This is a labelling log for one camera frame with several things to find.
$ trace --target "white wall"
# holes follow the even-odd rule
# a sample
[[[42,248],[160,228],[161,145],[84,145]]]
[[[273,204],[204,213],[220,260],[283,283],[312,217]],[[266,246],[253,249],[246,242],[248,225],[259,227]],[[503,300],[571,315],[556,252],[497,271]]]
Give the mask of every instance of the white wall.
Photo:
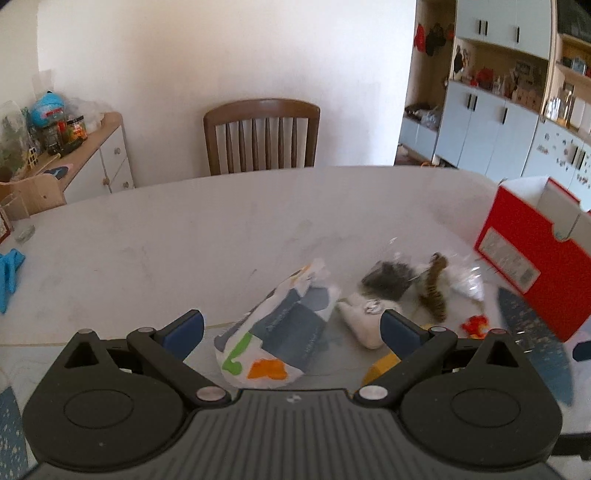
[[[37,7],[39,0],[12,0],[0,10],[0,105],[19,107],[35,102],[37,70]]]
[[[257,97],[321,107],[318,166],[391,165],[414,12],[414,0],[42,0],[39,67],[56,91],[123,114],[139,186],[208,175],[203,114]]]

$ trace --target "blue glove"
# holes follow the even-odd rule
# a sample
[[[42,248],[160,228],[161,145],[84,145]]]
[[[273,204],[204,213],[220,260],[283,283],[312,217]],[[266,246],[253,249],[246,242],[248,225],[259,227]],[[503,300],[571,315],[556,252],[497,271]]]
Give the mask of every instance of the blue glove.
[[[10,250],[7,255],[0,255],[0,269],[4,271],[0,275],[0,312],[6,313],[8,308],[8,294],[17,290],[17,270],[25,261],[25,256],[16,249]]]

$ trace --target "wooden chair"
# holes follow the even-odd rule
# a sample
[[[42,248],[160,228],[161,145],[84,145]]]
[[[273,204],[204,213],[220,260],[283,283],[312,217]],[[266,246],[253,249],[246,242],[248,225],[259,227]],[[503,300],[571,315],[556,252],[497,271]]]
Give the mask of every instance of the wooden chair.
[[[265,168],[271,169],[271,127],[270,118],[279,119],[278,127],[278,166],[284,168],[284,139],[283,119],[292,118],[291,127],[291,168],[297,167],[297,121],[298,118],[308,119],[308,131],[306,135],[305,167],[314,166],[316,157],[316,142],[318,140],[318,126],[320,123],[320,108],[316,105],[299,100],[289,99],[257,99],[242,100],[222,105],[211,110],[203,117],[203,128],[205,130],[205,144],[207,146],[207,157],[209,158],[209,171],[211,175],[219,175],[220,158],[217,148],[216,127],[226,126],[226,160],[228,162],[228,173],[234,173],[234,158],[232,150],[232,134],[230,125],[238,123],[238,153],[240,157],[240,171],[246,170],[246,147],[244,140],[244,121],[251,121],[252,131],[252,168],[259,170],[259,151],[256,136],[256,122],[258,118],[265,119]]]

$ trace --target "white cabinet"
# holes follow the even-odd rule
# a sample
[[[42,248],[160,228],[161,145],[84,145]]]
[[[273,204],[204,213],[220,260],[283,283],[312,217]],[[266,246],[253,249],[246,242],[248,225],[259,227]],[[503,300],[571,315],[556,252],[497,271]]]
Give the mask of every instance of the white cabinet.
[[[523,171],[524,177],[550,176],[568,189],[583,142],[561,126],[538,122],[534,142]]]
[[[521,176],[536,113],[462,83],[450,82],[435,153],[499,182]]]
[[[400,142],[405,147],[414,149],[413,146],[417,142],[418,123],[410,118],[404,117],[402,119],[402,127],[400,128]]]
[[[456,36],[548,59],[551,0],[458,0]]]
[[[100,154],[103,158],[103,165],[105,166],[107,176],[110,179],[114,179],[120,166],[127,158],[122,127],[115,130],[115,132],[107,138],[105,143],[100,146]]]
[[[399,142],[431,161],[437,142],[437,132],[405,117],[402,119]]]
[[[106,181],[100,151],[97,151],[70,182],[64,197],[66,203],[74,203],[109,193],[111,191]]]
[[[515,49],[550,58],[550,0],[517,0]]]
[[[484,40],[488,1],[457,0],[456,37]]]
[[[569,190],[581,201],[581,208],[588,211],[591,210],[591,147],[589,145],[583,145],[576,165],[580,167],[574,172]]]
[[[129,160],[125,159],[123,165],[121,165],[115,178],[111,181],[111,192],[124,192],[125,190],[132,190],[135,188],[134,179],[131,176],[131,170],[129,168]]]
[[[463,83],[449,82],[439,127],[435,155],[457,166],[472,115],[476,90]]]
[[[66,203],[74,203],[133,188],[123,128],[119,127],[70,182],[64,197]]]
[[[495,148],[496,136],[501,126],[505,99],[477,91],[472,100],[472,115],[457,164],[462,170],[484,175]]]
[[[483,41],[515,48],[515,0],[486,0]]]
[[[506,102],[486,176],[498,183],[521,177],[534,138],[538,115]]]

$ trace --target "box label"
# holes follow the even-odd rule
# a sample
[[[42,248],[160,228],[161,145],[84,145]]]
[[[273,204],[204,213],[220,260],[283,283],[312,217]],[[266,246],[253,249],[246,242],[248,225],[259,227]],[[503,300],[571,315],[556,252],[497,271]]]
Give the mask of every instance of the box label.
[[[494,228],[489,228],[478,250],[526,293],[540,276],[540,271]]]

